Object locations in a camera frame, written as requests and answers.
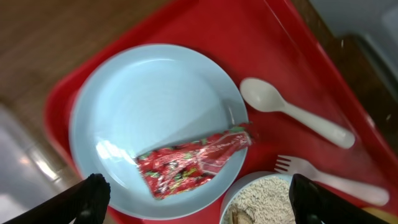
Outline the white plastic spoon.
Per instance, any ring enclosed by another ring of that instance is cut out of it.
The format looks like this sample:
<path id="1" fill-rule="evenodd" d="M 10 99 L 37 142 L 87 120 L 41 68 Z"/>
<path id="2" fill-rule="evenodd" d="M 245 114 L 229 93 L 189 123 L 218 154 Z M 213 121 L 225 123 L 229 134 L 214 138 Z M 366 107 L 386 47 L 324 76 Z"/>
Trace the white plastic spoon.
<path id="1" fill-rule="evenodd" d="M 239 90 L 245 102 L 255 110 L 285 113 L 343 149 L 349 149 L 355 143 L 351 131 L 285 101 L 277 88 L 264 80 L 245 78 Z"/>

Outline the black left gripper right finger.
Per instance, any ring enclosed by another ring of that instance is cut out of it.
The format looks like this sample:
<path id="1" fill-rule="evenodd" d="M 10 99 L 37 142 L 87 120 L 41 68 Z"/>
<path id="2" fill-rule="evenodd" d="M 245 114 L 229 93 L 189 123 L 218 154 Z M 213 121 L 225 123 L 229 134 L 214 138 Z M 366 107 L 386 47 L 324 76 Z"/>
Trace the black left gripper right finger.
<path id="1" fill-rule="evenodd" d="M 387 224 L 301 174 L 292 176 L 289 199 L 296 224 Z"/>

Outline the grey dishwasher rack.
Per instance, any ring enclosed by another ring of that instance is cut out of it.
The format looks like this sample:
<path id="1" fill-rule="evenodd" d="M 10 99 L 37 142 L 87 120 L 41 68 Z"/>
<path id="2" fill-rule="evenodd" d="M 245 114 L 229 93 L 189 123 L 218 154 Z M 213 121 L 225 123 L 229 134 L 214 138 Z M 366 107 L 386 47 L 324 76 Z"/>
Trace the grey dishwasher rack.
<path id="1" fill-rule="evenodd" d="M 354 36 L 397 99 L 397 0 L 310 0 L 335 37 Z"/>

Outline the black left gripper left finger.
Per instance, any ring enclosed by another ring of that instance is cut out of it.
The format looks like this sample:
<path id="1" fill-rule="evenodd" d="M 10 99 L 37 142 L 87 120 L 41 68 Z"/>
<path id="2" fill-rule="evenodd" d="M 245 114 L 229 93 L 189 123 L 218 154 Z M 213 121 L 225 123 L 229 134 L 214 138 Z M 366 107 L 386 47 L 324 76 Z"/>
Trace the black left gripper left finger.
<path id="1" fill-rule="evenodd" d="M 91 174 L 5 224 L 103 224 L 111 187 L 102 174 Z"/>

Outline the light blue round plate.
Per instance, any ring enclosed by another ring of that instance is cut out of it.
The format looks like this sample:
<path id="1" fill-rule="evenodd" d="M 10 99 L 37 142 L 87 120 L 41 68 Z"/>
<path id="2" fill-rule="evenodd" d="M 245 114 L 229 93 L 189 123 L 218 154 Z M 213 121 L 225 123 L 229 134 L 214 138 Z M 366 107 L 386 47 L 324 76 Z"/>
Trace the light blue round plate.
<path id="1" fill-rule="evenodd" d="M 236 84 L 210 58 L 177 45 L 143 45 L 90 75 L 73 106 L 69 142 L 79 173 L 109 182 L 113 209 L 146 223 L 217 223 L 215 202 L 238 176 L 246 150 L 209 183 L 164 200 L 152 197 L 134 160 L 247 121 Z"/>

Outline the white plastic fork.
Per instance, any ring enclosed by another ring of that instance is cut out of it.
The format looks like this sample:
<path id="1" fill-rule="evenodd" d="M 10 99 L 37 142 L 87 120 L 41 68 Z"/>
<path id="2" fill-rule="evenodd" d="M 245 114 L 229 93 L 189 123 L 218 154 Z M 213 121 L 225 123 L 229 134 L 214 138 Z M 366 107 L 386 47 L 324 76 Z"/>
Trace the white plastic fork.
<path id="1" fill-rule="evenodd" d="M 302 174 L 312 181 L 326 184 L 376 206 L 384 206 L 390 199 L 389 192 L 381 187 L 324 173 L 309 161 L 298 157 L 278 155 L 274 170 L 286 175 Z"/>

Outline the red candy wrapper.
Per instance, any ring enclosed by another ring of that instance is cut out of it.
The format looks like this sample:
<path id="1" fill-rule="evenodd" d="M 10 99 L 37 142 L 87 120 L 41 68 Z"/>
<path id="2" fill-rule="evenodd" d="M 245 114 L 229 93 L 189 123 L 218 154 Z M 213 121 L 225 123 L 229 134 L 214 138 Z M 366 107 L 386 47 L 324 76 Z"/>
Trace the red candy wrapper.
<path id="1" fill-rule="evenodd" d="M 241 123 L 206 138 L 149 151 L 134 162 L 152 196 L 163 200 L 209 182 L 252 139 L 252 124 Z"/>

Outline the red plastic tray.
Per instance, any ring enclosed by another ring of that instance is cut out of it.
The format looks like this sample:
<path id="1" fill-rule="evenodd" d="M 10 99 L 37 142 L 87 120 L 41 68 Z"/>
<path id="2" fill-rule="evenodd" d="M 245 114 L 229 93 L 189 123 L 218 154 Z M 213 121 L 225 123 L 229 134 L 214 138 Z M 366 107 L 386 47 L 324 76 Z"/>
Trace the red plastic tray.
<path id="1" fill-rule="evenodd" d="M 396 155 L 289 1 L 175 1 L 66 76 L 51 92 L 44 120 L 53 146 L 75 170 L 69 126 L 79 91 L 111 57 L 153 44 L 177 45 L 205 55 L 237 87 L 249 77 L 267 81 L 287 101 L 355 136 L 354 145 L 343 149 L 287 115 L 261 113 L 244 104 L 259 140 L 244 149 L 246 157 L 235 180 L 272 171 L 280 154 L 300 157 L 324 172 L 386 189 L 390 199 L 384 209 L 397 213 Z M 146 223 L 109 209 L 121 223 Z"/>

